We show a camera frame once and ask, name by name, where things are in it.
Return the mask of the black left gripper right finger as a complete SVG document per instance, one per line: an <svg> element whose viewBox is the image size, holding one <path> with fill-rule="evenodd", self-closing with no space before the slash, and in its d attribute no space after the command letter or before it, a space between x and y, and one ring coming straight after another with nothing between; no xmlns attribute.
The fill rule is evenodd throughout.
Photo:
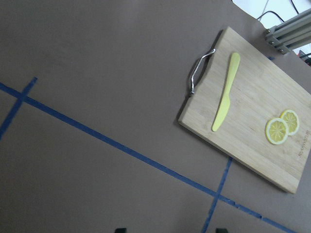
<svg viewBox="0 0 311 233"><path fill-rule="evenodd" d="M217 228L216 233L228 233L228 230L226 228Z"/></svg>

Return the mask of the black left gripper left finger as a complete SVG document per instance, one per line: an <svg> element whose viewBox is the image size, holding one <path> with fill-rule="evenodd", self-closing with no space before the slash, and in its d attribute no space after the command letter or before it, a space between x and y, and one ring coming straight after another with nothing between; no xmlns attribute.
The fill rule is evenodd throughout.
<svg viewBox="0 0 311 233"><path fill-rule="evenodd" d="M127 228L117 228L115 233L127 233Z"/></svg>

